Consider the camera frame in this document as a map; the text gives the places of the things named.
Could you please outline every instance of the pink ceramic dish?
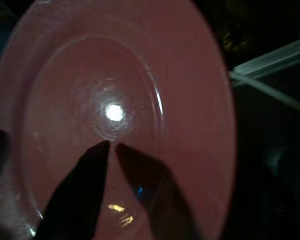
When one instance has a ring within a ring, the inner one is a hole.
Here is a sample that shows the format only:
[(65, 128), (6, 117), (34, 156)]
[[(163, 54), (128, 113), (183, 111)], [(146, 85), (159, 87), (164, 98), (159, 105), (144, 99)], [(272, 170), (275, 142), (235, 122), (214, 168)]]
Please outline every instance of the pink ceramic dish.
[[(233, 105), (217, 44), (189, 0), (37, 0), (1, 59), (0, 129), (32, 225), (84, 151), (110, 140), (160, 159), (199, 233), (221, 235)], [(151, 206), (162, 192), (149, 193)], [(150, 205), (136, 200), (112, 149), (95, 239), (155, 239)]]

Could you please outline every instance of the white rod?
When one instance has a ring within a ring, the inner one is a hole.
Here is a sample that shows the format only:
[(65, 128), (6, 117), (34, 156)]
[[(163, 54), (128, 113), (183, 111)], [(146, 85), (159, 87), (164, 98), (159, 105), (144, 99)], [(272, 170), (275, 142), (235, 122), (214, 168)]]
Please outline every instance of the white rod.
[(251, 77), (233, 71), (229, 71), (229, 76), (231, 79), (241, 81), (243, 83), (250, 85), (251, 87), (254, 87), (255, 89), (258, 89), (264, 94), (267, 94), (268, 96), (278, 100), (279, 102), (285, 104), (286, 106), (289, 106), (290, 108), (293, 108), (294, 110), (300, 113), (300, 102), (288, 96), (287, 94), (284, 94), (283, 92), (278, 91), (264, 84), (263, 82), (260, 82)]

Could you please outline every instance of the white cable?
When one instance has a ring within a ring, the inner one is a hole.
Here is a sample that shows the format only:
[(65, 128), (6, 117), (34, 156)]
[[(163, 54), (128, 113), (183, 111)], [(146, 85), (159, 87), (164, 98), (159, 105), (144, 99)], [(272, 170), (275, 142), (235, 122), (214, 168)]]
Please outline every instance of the white cable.
[(255, 80), (251, 77), (247, 77), (245, 75), (230, 71), (229, 76), (231, 79), (241, 81), (243, 83), (246, 83), (250, 85), (251, 87), (254, 87), (255, 89), (258, 89), (259, 91), (263, 92), (264, 94), (267, 94), (268, 96), (278, 100), (279, 102), (285, 104), (286, 106), (289, 106), (290, 108), (293, 108), (294, 110), (298, 111), (300, 113), (300, 102), (295, 100), (294, 98), (284, 94), (281, 91), (278, 91), (263, 82), (260, 82), (258, 80)]

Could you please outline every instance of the plate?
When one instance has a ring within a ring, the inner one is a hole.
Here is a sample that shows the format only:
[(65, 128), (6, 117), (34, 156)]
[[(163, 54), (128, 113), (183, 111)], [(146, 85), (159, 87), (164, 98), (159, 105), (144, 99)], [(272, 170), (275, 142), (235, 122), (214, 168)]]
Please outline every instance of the plate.
[(37, 0), (0, 62), (0, 129), (31, 225), (85, 150), (110, 140), (95, 239), (152, 240), (167, 236), (163, 219), (186, 219), (156, 170), (140, 173), (160, 182), (153, 189), (129, 182), (119, 143), (169, 169), (198, 235), (221, 234), (236, 162), (233, 103), (216, 41), (189, 0)]

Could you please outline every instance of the pink plate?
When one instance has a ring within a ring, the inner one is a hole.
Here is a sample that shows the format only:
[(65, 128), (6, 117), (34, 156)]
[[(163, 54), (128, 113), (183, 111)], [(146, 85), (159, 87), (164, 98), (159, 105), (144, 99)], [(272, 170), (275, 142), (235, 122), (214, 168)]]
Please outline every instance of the pink plate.
[(236, 162), (233, 105), (220, 51), (190, 0), (37, 0), (1, 59), (0, 129), (11, 136), (32, 225), (85, 150), (110, 140), (95, 239), (156, 239), (146, 211), (169, 199), (162, 187), (139, 203), (117, 143), (168, 166), (199, 233), (221, 235)]

